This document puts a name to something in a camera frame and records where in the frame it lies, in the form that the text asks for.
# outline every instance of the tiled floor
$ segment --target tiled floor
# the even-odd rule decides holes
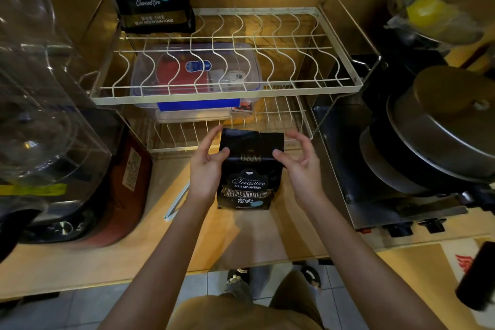
[[[363,321],[342,280],[333,266],[315,267],[322,280],[317,298],[323,324],[330,330],[366,330]],[[253,268],[251,291],[254,302],[268,306],[279,283],[293,269],[292,264]],[[225,290],[227,271],[186,276],[176,306],[195,296],[219,295]],[[116,284],[85,290],[67,291],[59,297],[18,306],[0,312],[0,330],[96,330],[127,284]]]

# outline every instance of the hand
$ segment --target hand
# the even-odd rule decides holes
[[[213,128],[201,141],[191,158],[191,178],[189,179],[188,202],[201,204],[208,208],[215,200],[215,193],[220,183],[222,162],[230,154],[229,148],[223,148],[216,154],[208,154],[213,139],[223,126]]]
[[[295,199],[303,210],[307,210],[308,206],[319,202],[320,199],[326,199],[321,185],[320,160],[311,141],[305,135],[295,130],[287,132],[286,135],[300,142],[302,155],[295,160],[290,155],[275,149],[273,157],[288,170]]]

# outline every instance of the forearm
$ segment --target forearm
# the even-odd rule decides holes
[[[307,208],[346,288],[374,329],[441,329],[445,327],[424,301],[361,239],[327,200]]]
[[[197,206],[191,201],[186,199],[100,330],[166,327],[208,210],[207,206]]]

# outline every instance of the white wire dish rack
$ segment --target white wire dish rack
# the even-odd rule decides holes
[[[259,132],[285,132],[295,129],[313,138],[307,113],[298,96],[267,97],[259,99],[252,114],[232,114],[228,119],[157,123],[146,117],[143,109],[132,105],[123,111],[129,126],[150,153],[166,153],[195,150],[209,130],[219,124],[224,128],[248,129]],[[218,148],[220,135],[212,148]],[[299,148],[297,141],[285,136],[285,149]]]
[[[355,63],[321,8],[197,9],[195,14],[196,31],[192,34],[142,36],[117,28],[91,89],[92,100],[97,105],[142,104],[355,93],[362,87]],[[208,65],[206,52],[225,62],[217,83],[202,81]],[[188,84],[176,83],[184,71],[177,57],[183,54],[201,63],[197,78]],[[222,85],[229,71],[236,69],[236,65],[229,67],[227,55],[247,68],[234,87]],[[254,68],[248,57],[256,58],[259,68]],[[167,81],[160,82],[158,69],[163,58],[174,67]],[[138,76],[134,72],[140,61],[146,63],[146,71]],[[311,67],[308,75],[300,73],[305,62]],[[244,81],[257,70],[259,77]]]

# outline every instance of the yellow sticker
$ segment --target yellow sticker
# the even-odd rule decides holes
[[[45,186],[0,185],[0,196],[61,196],[67,191],[67,184]]]

